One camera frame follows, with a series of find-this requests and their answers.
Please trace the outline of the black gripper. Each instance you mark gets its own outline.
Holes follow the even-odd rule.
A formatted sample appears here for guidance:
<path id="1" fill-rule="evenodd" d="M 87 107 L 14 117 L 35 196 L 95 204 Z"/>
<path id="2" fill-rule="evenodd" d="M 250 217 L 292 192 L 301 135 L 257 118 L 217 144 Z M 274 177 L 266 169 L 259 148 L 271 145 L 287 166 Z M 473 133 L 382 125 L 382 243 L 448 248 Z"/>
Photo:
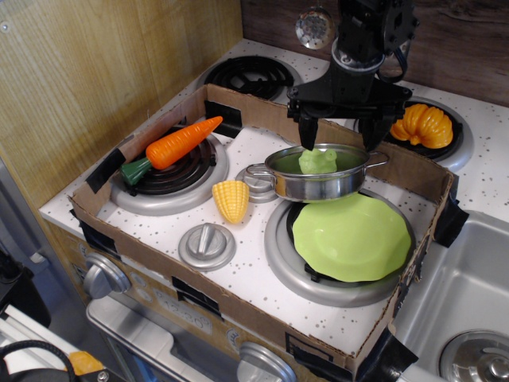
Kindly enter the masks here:
<path id="1" fill-rule="evenodd" d="M 287 95 L 288 116 L 299 120 L 299 138 L 306 150 L 315 146 L 318 119 L 358 119 L 363 146 L 371 152 L 403 117 L 412 91 L 373 73 L 347 72 L 331 64 L 323 76 L 292 87 Z"/>

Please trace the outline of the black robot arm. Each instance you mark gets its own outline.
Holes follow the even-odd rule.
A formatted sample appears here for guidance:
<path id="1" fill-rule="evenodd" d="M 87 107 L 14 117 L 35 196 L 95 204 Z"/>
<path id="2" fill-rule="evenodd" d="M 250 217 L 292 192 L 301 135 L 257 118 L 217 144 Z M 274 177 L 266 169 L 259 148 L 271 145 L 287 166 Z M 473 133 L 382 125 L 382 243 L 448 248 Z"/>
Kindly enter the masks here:
<path id="1" fill-rule="evenodd" d="M 401 119 L 412 96 L 399 86 L 419 20 L 412 1 L 340 1 L 340 24 L 327 71 L 288 91 L 288 116 L 311 150 L 319 119 L 355 119 L 374 150 Z"/>

